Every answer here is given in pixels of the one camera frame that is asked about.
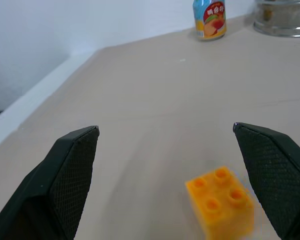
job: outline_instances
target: metal container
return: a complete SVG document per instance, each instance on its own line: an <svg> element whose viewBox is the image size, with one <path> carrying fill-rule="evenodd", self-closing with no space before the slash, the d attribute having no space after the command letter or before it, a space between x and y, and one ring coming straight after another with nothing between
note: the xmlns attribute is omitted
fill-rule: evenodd
<svg viewBox="0 0 300 240"><path fill-rule="evenodd" d="M300 38L300 0L256 0L254 28L263 34Z"/></svg>

